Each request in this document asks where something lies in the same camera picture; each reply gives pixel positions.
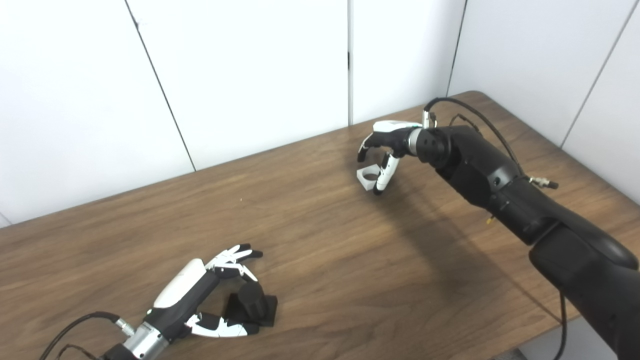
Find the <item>black and white left hand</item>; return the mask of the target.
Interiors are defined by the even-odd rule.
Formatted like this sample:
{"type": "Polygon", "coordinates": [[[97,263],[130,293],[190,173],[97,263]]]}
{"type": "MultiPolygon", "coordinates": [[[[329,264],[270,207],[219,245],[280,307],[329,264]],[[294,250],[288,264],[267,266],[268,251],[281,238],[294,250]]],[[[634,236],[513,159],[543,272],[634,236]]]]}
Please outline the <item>black and white left hand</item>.
{"type": "Polygon", "coordinates": [[[142,321],[169,344],[190,334],[210,338],[256,335],[258,325],[199,312],[198,307],[221,280],[240,277],[247,283],[257,283],[258,278],[242,262],[261,257],[262,251],[243,243],[221,251],[207,263],[199,258],[190,260],[160,292],[142,321]]]}

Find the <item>black and white right hand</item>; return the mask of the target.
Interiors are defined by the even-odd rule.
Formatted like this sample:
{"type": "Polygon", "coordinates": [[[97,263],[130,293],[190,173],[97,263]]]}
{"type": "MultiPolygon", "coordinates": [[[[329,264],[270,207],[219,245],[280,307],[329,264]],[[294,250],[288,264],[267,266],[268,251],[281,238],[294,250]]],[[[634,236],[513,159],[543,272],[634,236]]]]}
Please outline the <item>black and white right hand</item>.
{"type": "Polygon", "coordinates": [[[375,121],[372,132],[359,146],[357,162],[363,163],[366,160],[367,152],[371,148],[389,148],[382,158],[382,163],[378,166],[378,173],[375,182],[370,186],[366,185],[368,191],[379,196],[391,182],[395,174],[400,159],[405,155],[412,155],[410,151],[410,137],[413,132],[420,132],[423,126],[413,121],[380,120],[375,121]]]}

